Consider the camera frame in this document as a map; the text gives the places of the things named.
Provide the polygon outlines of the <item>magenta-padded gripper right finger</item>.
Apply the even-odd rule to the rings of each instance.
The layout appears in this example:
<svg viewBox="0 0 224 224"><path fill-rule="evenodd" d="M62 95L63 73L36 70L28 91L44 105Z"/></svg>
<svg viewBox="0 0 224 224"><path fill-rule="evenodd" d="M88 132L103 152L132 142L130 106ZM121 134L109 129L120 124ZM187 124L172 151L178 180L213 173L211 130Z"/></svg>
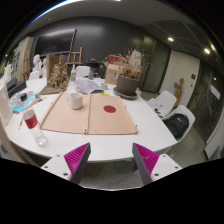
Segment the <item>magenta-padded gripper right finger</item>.
<svg viewBox="0 0 224 224"><path fill-rule="evenodd" d="M137 143L133 144L132 153L144 185L182 169L167 154L158 155Z"/></svg>

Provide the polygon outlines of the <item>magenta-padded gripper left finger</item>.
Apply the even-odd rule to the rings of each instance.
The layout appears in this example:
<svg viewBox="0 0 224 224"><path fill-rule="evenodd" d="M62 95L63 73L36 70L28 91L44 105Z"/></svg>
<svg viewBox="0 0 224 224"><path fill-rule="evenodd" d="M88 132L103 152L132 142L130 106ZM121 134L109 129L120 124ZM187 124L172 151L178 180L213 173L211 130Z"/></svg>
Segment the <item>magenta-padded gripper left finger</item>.
<svg viewBox="0 0 224 224"><path fill-rule="evenodd" d="M78 185L83 177L91 153L89 143L81 145L65 155L57 154L42 169Z"/></svg>

